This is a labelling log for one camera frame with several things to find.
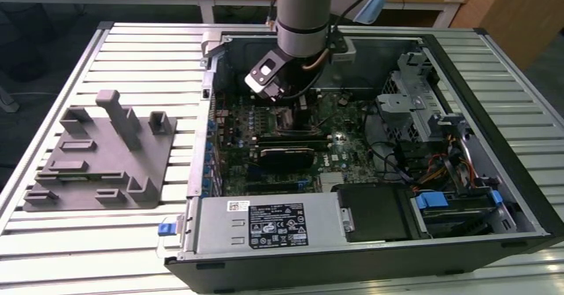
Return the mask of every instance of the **motherboard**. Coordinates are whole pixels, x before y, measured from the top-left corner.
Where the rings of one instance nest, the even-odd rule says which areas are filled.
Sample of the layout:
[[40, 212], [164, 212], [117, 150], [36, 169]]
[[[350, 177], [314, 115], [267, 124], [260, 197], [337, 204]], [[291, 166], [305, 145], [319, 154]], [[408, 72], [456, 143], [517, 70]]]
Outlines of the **motherboard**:
[[[315, 193], [329, 191], [333, 183], [377, 180], [363, 136], [366, 102], [354, 100], [346, 92], [318, 92], [311, 113], [315, 136], [289, 145], [275, 141], [283, 107], [256, 106], [251, 97], [220, 94], [216, 104], [223, 196]], [[263, 168], [258, 158], [266, 148], [313, 149], [313, 163], [289, 172]]]

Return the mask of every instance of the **white label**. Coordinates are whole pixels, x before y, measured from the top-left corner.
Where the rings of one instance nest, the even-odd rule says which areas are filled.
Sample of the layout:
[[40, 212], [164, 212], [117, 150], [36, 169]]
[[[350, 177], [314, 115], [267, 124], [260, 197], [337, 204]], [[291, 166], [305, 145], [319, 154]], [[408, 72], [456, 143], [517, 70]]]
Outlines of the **white label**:
[[289, 239], [290, 240], [299, 240], [307, 238], [306, 234], [294, 234]]
[[250, 201], [227, 201], [227, 211], [248, 211]]

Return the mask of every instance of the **aluminum extrusion table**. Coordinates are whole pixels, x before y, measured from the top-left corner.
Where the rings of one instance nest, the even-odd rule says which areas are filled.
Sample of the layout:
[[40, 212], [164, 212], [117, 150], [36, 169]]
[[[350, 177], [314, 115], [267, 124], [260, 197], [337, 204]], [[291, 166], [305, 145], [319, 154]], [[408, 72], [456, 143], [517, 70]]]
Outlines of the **aluminum extrusion table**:
[[[128, 24], [99, 29], [0, 194], [0, 289], [3, 294], [190, 294], [163, 266], [178, 236], [159, 238], [156, 225], [184, 212], [195, 116], [203, 81], [202, 43], [222, 30], [264, 31], [255, 25]], [[564, 215], [564, 121], [486, 35], [473, 30], [343, 28], [354, 32], [433, 33], [553, 207]], [[175, 116], [162, 202], [155, 209], [28, 213], [33, 184], [63, 127], [61, 110], [84, 106], [91, 116], [99, 89], [116, 89], [138, 116]], [[452, 96], [448, 101], [456, 109]], [[473, 273], [416, 277], [255, 294], [561, 294], [564, 245], [509, 257]]]

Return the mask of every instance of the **table leg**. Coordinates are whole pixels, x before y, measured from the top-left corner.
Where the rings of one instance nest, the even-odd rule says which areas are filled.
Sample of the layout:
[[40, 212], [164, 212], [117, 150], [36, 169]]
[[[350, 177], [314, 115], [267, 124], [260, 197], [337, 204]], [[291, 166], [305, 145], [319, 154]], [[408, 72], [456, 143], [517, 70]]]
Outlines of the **table leg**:
[[452, 19], [457, 14], [460, 4], [448, 3], [444, 6], [441, 13], [438, 13], [437, 20], [434, 21], [433, 28], [448, 28], [450, 26]]
[[206, 23], [206, 24], [215, 23], [214, 0], [199, 0], [198, 5], [200, 6], [203, 23]]

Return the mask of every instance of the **power supply label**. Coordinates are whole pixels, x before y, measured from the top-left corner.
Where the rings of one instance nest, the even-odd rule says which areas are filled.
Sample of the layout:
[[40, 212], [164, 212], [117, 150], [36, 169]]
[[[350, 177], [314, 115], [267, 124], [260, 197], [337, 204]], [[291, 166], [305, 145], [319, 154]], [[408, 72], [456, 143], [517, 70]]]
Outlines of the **power supply label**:
[[252, 249], [307, 246], [303, 204], [248, 206], [248, 235]]

